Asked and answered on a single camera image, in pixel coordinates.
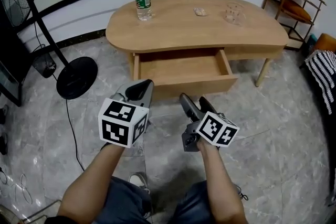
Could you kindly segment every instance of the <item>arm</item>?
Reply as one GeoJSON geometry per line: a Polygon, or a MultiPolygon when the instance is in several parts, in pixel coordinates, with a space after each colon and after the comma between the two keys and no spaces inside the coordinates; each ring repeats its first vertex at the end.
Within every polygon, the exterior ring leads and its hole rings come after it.
{"type": "Polygon", "coordinates": [[[124,147],[108,145],[89,167],[68,187],[58,214],[76,223],[92,223],[104,206],[111,176],[124,147]]]}
{"type": "Polygon", "coordinates": [[[202,153],[211,212],[219,224],[247,224],[242,201],[231,182],[218,149],[201,138],[202,153]]]}

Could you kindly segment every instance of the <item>striped blanket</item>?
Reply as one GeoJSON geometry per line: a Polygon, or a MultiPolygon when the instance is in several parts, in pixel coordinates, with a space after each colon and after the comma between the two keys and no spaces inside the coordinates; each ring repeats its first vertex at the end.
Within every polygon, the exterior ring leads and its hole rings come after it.
{"type": "Polygon", "coordinates": [[[306,65],[322,90],[329,115],[332,114],[336,98],[336,55],[332,51],[316,50],[306,59],[306,65]]]}

